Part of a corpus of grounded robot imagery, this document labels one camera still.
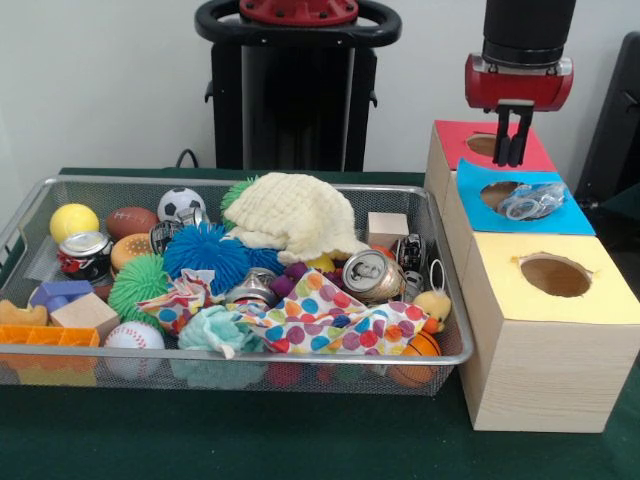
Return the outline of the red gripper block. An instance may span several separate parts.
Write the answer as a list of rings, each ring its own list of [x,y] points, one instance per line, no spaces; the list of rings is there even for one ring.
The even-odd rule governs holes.
[[[562,57],[551,66],[522,69],[486,62],[481,55],[469,55],[465,63],[465,97],[471,108],[495,110],[498,128],[495,164],[509,164],[511,139],[508,134],[511,107],[520,117],[514,135],[514,166],[523,163],[529,129],[535,111],[557,111],[569,97],[574,80],[574,63]]]

